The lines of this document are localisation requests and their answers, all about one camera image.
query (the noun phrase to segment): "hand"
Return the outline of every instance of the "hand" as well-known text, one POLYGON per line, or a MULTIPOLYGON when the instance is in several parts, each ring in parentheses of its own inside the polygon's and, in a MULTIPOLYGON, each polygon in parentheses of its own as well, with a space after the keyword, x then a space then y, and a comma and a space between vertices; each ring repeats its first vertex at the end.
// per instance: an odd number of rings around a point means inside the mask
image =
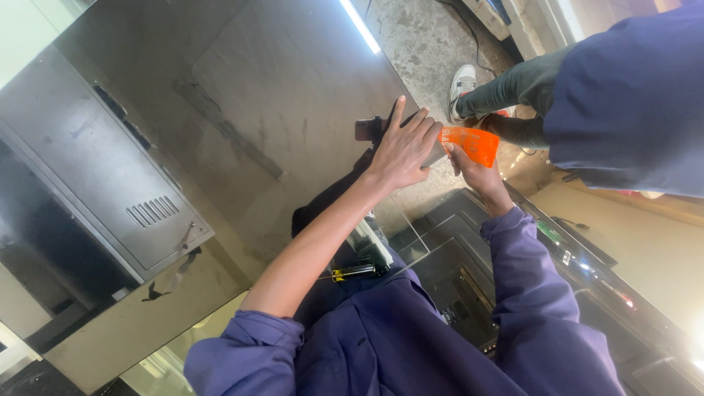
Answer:
POLYGON ((472 161, 456 144, 448 143, 445 148, 450 152, 449 158, 455 170, 455 176, 462 173, 467 185, 484 198, 492 217, 502 216, 513 209, 515 205, 503 185, 496 160, 491 168, 487 168, 472 161))
POLYGON ((401 128, 403 109, 406 107, 406 97, 396 101, 394 114, 389 120, 389 128, 379 145, 374 160, 365 174, 377 178, 390 193, 397 188, 414 185, 428 178, 430 168, 420 168, 420 164, 428 157, 442 123, 427 117, 429 109, 424 107, 401 128))

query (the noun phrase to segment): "white wall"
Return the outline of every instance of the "white wall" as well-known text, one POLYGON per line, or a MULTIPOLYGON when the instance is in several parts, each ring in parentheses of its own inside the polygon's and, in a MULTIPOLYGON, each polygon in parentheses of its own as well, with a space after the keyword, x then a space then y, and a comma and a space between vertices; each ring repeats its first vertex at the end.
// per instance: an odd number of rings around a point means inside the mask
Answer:
POLYGON ((552 184, 530 197, 619 263, 618 276, 704 346, 704 228, 552 184))
POLYGON ((73 0, 0 0, 0 88, 85 8, 73 0))

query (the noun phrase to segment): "pant leg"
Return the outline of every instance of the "pant leg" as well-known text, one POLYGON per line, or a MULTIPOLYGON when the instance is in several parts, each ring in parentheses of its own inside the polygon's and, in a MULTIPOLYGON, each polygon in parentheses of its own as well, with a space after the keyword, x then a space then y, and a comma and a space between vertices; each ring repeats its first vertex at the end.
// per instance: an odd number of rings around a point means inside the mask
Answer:
POLYGON ((543 134, 543 118, 541 116, 524 120, 489 114, 482 123, 482 129, 488 130, 506 142, 527 149, 549 148, 543 134))
POLYGON ((539 116, 544 117, 553 105, 555 78, 562 61, 574 45, 521 62, 461 96, 457 102, 458 113, 462 117, 483 116, 523 104, 531 106, 539 116))

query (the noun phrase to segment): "orange plastic card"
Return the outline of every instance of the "orange plastic card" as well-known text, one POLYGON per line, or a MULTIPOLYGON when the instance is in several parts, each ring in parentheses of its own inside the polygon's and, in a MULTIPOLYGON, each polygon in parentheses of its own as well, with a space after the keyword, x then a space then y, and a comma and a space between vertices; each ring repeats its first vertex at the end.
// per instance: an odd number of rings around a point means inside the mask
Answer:
POLYGON ((464 127, 443 127, 438 140, 443 147, 447 143, 462 147, 472 161, 487 168, 494 165, 499 138, 493 133, 464 127))

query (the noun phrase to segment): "technician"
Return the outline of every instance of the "technician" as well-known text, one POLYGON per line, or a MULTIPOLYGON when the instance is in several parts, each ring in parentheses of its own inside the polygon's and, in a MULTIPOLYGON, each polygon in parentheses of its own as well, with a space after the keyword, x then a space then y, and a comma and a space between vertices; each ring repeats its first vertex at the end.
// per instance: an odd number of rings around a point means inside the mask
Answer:
POLYGON ((495 361, 441 320, 411 270, 351 295, 310 328, 293 320, 360 220, 428 177, 420 164, 442 125, 424 108, 402 127, 405 101, 368 168, 267 267, 223 334, 191 348, 184 373, 196 394, 623 395, 604 335, 579 323, 534 219, 513 204, 496 164, 473 163, 457 147, 449 147, 455 172, 493 217, 482 236, 496 281, 495 361))

